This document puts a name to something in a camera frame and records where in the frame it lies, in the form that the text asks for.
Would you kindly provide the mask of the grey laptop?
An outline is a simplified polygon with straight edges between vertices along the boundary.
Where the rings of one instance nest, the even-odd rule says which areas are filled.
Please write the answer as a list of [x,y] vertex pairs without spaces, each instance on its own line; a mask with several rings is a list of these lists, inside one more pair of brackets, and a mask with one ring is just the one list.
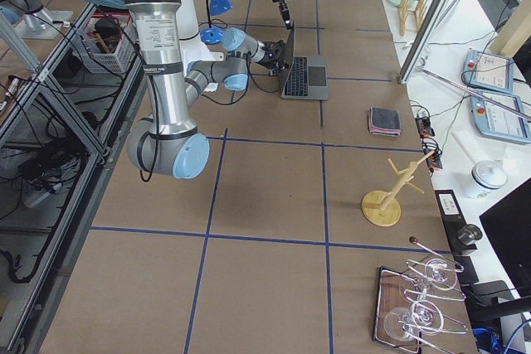
[[280,97],[283,99],[328,100],[327,61],[324,56],[295,54],[296,28],[293,24],[279,71]]

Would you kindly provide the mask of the blue desk lamp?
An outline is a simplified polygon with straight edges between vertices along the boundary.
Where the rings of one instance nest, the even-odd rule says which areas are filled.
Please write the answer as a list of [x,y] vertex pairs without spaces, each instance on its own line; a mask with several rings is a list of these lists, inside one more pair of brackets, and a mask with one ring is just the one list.
[[207,45],[215,45],[222,41],[224,29],[213,24],[212,17],[220,16],[230,11],[233,5],[230,0],[206,0],[207,25],[200,31],[201,41]]

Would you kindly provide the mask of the teach pendant far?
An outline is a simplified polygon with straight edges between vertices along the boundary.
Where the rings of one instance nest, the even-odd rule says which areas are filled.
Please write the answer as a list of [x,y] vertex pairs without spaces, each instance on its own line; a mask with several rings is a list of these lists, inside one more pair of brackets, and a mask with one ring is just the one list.
[[461,80],[472,88],[512,94],[514,61],[505,56],[470,50],[465,56]]

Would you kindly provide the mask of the white enamel mug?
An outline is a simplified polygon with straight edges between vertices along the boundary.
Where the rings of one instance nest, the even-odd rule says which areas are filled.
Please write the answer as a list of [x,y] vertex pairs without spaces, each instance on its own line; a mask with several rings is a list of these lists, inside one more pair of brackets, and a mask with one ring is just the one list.
[[466,180],[465,195],[469,198],[480,199],[491,192],[502,188],[508,181],[506,171],[495,161],[484,160],[477,162]]

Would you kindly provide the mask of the aluminium frame post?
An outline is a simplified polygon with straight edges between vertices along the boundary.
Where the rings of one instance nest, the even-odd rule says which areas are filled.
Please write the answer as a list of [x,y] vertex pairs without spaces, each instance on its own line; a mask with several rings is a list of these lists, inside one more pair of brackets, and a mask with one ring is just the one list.
[[398,75],[398,82],[402,85],[406,84],[412,75],[413,70],[420,60],[424,48],[430,39],[431,34],[436,29],[436,24],[441,20],[441,16],[445,7],[450,0],[432,0],[429,6],[424,22],[422,23],[417,36],[412,43],[411,49],[402,65]]

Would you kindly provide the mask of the teach pendant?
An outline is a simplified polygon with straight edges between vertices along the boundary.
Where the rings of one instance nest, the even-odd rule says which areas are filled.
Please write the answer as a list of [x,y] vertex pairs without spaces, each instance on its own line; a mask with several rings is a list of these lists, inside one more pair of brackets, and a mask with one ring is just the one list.
[[523,103],[517,95],[476,90],[470,97],[470,107],[479,134],[511,143],[529,144],[530,122],[496,103],[517,112],[524,111]]
[[505,56],[470,50],[465,56],[461,80],[472,88],[512,94],[514,61]]

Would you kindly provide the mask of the wooden mug tree stand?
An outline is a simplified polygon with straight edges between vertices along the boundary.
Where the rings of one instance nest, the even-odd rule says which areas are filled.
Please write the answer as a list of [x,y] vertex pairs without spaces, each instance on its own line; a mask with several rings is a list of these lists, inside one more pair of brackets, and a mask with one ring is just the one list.
[[408,166],[398,170],[391,158],[387,161],[394,171],[397,180],[390,191],[373,190],[364,195],[361,208],[365,218],[373,225],[390,227],[398,223],[402,215],[402,208],[396,199],[397,194],[405,186],[417,190],[421,195],[425,193],[420,187],[412,183],[414,172],[418,166],[427,160],[435,151],[431,150],[416,161],[410,161]]

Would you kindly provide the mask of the teach pendant near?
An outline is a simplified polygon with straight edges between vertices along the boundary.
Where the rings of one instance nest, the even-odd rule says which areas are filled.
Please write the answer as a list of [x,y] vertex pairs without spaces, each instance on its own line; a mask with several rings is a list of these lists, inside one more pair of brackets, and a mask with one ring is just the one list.
[[479,134],[511,143],[529,144],[530,122],[496,103],[517,112],[524,111],[523,103],[517,95],[476,90],[470,97],[470,107]]

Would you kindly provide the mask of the grey and pink folded cloth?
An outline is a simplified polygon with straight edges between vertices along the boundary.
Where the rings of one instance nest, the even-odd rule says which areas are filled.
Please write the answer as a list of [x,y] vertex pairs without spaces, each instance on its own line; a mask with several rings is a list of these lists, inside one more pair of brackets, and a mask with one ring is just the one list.
[[398,137],[402,133],[400,114],[395,109],[371,107],[368,111],[368,132]]

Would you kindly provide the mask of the wine glass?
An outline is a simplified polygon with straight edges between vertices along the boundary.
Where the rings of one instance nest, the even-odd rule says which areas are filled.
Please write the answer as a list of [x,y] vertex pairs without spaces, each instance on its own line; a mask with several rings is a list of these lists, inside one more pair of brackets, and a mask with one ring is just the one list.
[[383,319],[385,333],[400,342],[409,342],[424,335],[466,334],[468,327],[447,317],[429,300],[411,302],[409,307],[395,307]]
[[465,269],[454,260],[433,258],[425,262],[408,259],[407,269],[413,272],[424,284],[443,292],[458,291],[458,274]]

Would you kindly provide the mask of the black power strip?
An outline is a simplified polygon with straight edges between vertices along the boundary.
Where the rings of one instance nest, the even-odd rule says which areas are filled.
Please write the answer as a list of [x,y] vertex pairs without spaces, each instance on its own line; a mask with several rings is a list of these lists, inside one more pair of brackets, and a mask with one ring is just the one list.
[[443,152],[435,140],[435,131],[431,126],[430,118],[427,116],[415,117],[415,122],[423,152],[425,154],[431,152],[431,155],[426,159],[430,173],[440,171],[443,168],[441,163]]

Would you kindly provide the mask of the wooden dish rack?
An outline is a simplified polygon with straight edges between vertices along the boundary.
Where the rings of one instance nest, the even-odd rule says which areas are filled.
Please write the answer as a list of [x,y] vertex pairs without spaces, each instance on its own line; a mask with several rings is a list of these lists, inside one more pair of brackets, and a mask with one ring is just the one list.
[[399,35],[404,36],[407,30],[407,19],[410,15],[415,19],[415,32],[419,32],[427,11],[427,0],[400,0],[397,6]]

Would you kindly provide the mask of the black monitor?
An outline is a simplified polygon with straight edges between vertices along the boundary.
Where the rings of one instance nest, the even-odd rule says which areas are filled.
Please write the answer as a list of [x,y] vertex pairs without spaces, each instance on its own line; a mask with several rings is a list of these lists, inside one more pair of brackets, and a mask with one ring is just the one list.
[[480,222],[514,287],[521,296],[530,295],[530,185],[515,188]]

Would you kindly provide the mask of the black framed tray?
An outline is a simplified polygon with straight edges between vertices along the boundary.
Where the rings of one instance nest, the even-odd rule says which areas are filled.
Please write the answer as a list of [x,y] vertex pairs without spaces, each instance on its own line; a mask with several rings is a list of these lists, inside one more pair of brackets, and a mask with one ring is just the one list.
[[464,336],[469,328],[445,315],[426,279],[387,267],[378,270],[372,339],[397,353],[439,353],[450,350],[433,341],[445,335]]

